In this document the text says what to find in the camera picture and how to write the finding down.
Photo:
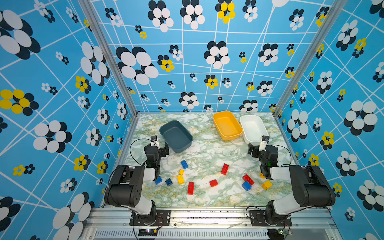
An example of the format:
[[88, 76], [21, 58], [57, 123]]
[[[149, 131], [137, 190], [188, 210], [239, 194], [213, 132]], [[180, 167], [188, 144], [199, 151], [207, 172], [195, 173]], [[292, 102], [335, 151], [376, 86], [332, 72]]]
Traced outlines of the dark blue small lego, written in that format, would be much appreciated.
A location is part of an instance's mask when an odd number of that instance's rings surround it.
[[173, 184], [173, 182], [172, 182], [171, 179], [167, 179], [167, 180], [166, 180], [166, 184], [167, 184], [167, 186], [169, 187], [169, 186], [171, 186], [171, 185]]

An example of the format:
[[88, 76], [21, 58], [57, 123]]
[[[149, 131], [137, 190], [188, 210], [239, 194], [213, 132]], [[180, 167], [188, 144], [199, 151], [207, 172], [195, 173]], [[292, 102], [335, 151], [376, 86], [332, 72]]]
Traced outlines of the white plastic bin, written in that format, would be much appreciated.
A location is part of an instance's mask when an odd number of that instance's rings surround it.
[[240, 117], [240, 124], [243, 128], [243, 138], [245, 143], [259, 146], [263, 136], [269, 136], [269, 133], [259, 116], [244, 115]]

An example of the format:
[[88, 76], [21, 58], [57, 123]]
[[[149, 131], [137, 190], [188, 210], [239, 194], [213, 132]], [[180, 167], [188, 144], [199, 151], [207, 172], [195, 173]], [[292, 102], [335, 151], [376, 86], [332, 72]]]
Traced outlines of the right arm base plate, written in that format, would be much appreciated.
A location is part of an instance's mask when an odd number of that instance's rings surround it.
[[291, 227], [292, 219], [289, 216], [277, 215], [274, 212], [262, 210], [248, 211], [250, 221], [253, 227]]

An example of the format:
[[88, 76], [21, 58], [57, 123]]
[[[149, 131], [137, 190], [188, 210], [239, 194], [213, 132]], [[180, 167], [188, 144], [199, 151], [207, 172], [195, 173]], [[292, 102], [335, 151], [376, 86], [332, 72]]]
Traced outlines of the dark teal plastic bin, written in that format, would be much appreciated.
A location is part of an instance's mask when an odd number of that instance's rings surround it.
[[179, 121], [164, 124], [159, 132], [175, 153], [181, 153], [192, 145], [193, 136]]

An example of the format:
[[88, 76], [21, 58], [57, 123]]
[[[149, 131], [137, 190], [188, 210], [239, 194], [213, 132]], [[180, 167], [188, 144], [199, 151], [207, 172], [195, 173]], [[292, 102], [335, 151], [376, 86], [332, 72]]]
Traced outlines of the yellow plastic bin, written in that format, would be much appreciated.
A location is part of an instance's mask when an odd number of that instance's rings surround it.
[[243, 128], [232, 112], [223, 111], [215, 113], [213, 115], [213, 121], [219, 135], [224, 141], [237, 139], [243, 133]]

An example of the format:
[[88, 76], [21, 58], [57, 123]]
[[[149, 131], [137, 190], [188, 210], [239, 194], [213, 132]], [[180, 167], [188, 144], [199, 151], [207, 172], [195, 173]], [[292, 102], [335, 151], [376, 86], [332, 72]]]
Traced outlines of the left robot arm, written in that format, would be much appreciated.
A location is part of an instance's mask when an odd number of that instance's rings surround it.
[[169, 145], [158, 148], [154, 143], [144, 147], [147, 160], [138, 166], [119, 165], [112, 172], [105, 192], [105, 204], [127, 208], [140, 223], [150, 225], [160, 221], [154, 201], [142, 196], [144, 182], [160, 179], [162, 157], [170, 154]]

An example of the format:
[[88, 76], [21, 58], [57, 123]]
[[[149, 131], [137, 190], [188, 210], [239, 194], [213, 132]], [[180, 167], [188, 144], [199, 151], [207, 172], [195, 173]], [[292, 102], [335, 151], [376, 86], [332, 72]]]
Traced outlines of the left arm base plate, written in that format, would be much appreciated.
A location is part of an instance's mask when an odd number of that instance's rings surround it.
[[134, 227], [162, 227], [169, 226], [171, 219], [170, 210], [156, 210], [149, 215], [138, 215], [132, 212], [130, 226]]

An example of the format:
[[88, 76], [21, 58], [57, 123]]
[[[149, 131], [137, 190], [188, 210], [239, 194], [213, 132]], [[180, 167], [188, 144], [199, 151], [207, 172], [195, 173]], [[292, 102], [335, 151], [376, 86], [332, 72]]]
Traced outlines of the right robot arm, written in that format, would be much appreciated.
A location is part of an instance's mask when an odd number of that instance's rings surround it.
[[278, 165], [278, 148], [267, 145], [264, 150], [248, 144], [248, 154], [260, 161], [261, 174], [268, 180], [291, 183], [292, 193], [271, 200], [265, 207], [265, 221], [271, 225], [286, 220], [291, 214], [307, 208], [333, 206], [336, 194], [318, 166]]

